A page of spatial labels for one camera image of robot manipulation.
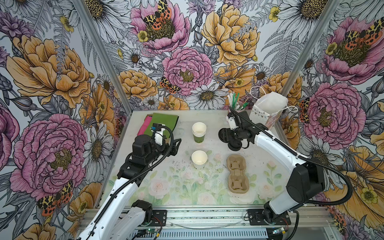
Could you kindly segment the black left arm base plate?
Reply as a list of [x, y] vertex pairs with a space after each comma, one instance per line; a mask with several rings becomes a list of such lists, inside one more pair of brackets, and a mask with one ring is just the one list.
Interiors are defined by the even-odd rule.
[[167, 223], [167, 214], [167, 210], [146, 211], [141, 227], [164, 227]]

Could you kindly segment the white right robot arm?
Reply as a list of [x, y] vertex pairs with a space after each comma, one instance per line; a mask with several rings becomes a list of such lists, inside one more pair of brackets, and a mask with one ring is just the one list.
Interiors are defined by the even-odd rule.
[[323, 167], [318, 161], [293, 150], [276, 138], [269, 129], [261, 124], [253, 123], [247, 112], [229, 109], [228, 129], [221, 129], [219, 138], [230, 150], [243, 148], [243, 140], [254, 144], [269, 153], [291, 174], [285, 189], [274, 199], [265, 203], [264, 221], [273, 224], [288, 211], [294, 211], [307, 204], [312, 197], [325, 189]]

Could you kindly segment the black plastic cup lid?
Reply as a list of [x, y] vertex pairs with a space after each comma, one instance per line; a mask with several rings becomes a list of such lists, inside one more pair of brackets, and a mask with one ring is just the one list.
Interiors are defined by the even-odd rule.
[[242, 148], [242, 142], [235, 136], [230, 128], [222, 128], [218, 133], [221, 142], [226, 143], [232, 151], [239, 151]]

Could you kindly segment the white paper coffee cup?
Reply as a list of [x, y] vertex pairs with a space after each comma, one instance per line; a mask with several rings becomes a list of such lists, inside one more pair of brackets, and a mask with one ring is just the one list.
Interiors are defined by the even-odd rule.
[[192, 153], [191, 160], [193, 162], [193, 165], [196, 169], [202, 169], [207, 160], [208, 160], [208, 155], [206, 152], [198, 150]]

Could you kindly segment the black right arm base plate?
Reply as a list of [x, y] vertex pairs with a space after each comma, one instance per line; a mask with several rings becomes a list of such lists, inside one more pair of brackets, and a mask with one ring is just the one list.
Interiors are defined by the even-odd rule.
[[289, 226], [292, 224], [288, 212], [277, 215], [268, 209], [248, 209], [246, 218], [251, 226]]

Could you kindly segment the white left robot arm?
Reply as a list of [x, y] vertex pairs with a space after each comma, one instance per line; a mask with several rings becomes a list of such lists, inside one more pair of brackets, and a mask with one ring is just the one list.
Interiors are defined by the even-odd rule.
[[132, 145], [132, 152], [120, 167], [117, 180], [98, 213], [79, 234], [79, 240], [125, 240], [141, 224], [152, 220], [152, 204], [138, 200], [128, 213], [121, 214], [145, 176], [165, 158], [178, 153], [181, 139], [162, 124], [153, 124], [152, 135], [139, 135]]

